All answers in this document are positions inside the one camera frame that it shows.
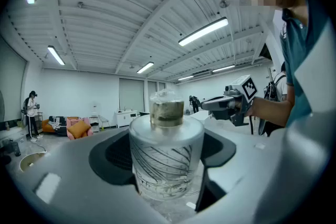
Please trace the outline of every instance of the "white ceiling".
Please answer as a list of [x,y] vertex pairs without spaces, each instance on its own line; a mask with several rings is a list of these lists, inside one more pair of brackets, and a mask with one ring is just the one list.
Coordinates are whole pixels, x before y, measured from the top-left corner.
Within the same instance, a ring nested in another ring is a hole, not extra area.
[[[137,76],[141,66],[153,61],[142,77],[176,81],[196,71],[258,58],[255,52],[265,42],[259,21],[271,21],[274,10],[243,3],[220,8],[219,2],[37,0],[28,5],[25,0],[10,0],[6,15],[44,67]],[[222,17],[228,18],[228,26],[184,47],[178,44]],[[47,53],[48,45],[55,46],[64,67]]]

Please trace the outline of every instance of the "teal shirt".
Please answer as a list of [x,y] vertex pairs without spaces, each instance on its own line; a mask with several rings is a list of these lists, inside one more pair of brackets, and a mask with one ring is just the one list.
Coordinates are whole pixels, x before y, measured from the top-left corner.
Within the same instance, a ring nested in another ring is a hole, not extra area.
[[289,9],[283,9],[282,19],[285,21],[280,33],[282,52],[285,58],[287,84],[294,86],[295,105],[291,110],[286,126],[294,120],[311,113],[311,108],[294,72],[305,60],[327,22],[328,16],[317,0],[306,0],[308,3],[308,26],[292,17]]

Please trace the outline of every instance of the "person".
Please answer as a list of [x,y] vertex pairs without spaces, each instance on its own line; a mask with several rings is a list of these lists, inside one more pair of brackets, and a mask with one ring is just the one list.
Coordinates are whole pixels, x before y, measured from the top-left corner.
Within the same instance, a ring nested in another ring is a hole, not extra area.
[[189,102],[193,105],[194,113],[198,112],[198,103],[200,102],[197,97],[189,96]]
[[[287,80],[286,80],[286,66],[285,62],[283,62],[281,66],[281,72],[278,73],[274,77],[274,84],[276,86],[277,92],[277,100],[278,101],[286,101],[287,99]],[[282,126],[271,123],[267,121],[265,123],[264,131],[266,132],[267,136],[270,136],[274,130],[280,129]]]
[[28,100],[26,100],[27,106],[27,115],[26,115],[26,123],[28,125],[28,131],[30,135],[30,141],[36,142],[37,139],[32,136],[32,127],[34,128],[34,132],[37,138],[42,138],[43,135],[39,134],[37,131],[35,115],[36,115],[36,102],[35,97],[37,96],[35,91],[31,91],[29,94]]
[[294,73],[320,37],[328,16],[318,0],[254,1],[282,9],[285,24],[280,42],[287,73],[287,96],[281,102],[254,98],[246,116],[253,115],[283,127],[289,126],[294,120],[311,113],[307,97]]

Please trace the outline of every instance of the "pink armchair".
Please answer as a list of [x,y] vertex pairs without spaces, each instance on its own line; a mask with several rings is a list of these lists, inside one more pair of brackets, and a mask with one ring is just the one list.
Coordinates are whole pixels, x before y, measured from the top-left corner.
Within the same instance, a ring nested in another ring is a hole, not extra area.
[[[90,124],[89,118],[84,118],[84,119],[77,119],[77,120],[70,120],[67,118],[67,128],[70,128],[71,126],[75,125],[79,121],[84,121],[86,124]],[[67,130],[67,134],[70,140],[75,140],[74,136]],[[92,127],[86,132],[88,136],[93,135]]]

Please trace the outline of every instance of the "black pants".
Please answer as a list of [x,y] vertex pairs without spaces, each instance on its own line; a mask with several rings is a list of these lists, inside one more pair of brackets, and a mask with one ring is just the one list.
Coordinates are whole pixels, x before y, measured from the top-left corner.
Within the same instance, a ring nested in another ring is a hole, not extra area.
[[198,105],[193,105],[194,113],[198,112]]
[[28,131],[29,131],[30,137],[33,137],[32,136],[32,127],[34,127],[35,135],[38,135],[37,126],[36,126],[36,122],[35,122],[35,117],[26,116],[26,123],[28,125]]
[[270,136],[271,132],[273,132],[274,130],[280,129],[280,128],[284,128],[284,127],[281,127],[277,124],[274,124],[274,123],[271,123],[271,122],[267,121],[265,123],[264,131],[267,133],[267,136]]

